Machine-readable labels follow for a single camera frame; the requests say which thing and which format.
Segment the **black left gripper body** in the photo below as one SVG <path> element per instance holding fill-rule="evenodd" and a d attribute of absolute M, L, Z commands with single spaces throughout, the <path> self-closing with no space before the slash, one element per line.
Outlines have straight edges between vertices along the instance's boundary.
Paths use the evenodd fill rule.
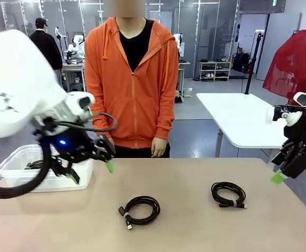
<path fill-rule="evenodd" d="M 93 140 L 87 135 L 86 128 L 82 124 L 46 123 L 44 135 L 64 160 L 95 158 Z"/>

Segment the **person's left hand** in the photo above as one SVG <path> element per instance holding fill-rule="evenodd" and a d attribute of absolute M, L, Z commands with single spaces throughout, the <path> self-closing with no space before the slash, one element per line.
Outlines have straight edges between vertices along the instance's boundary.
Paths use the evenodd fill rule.
<path fill-rule="evenodd" d="M 166 150 L 166 146 L 167 146 L 167 140 L 165 139 L 160 139 L 160 138 L 154 138 L 152 141 L 152 146 L 151 146 L 151 158 L 160 158 L 165 150 Z"/>

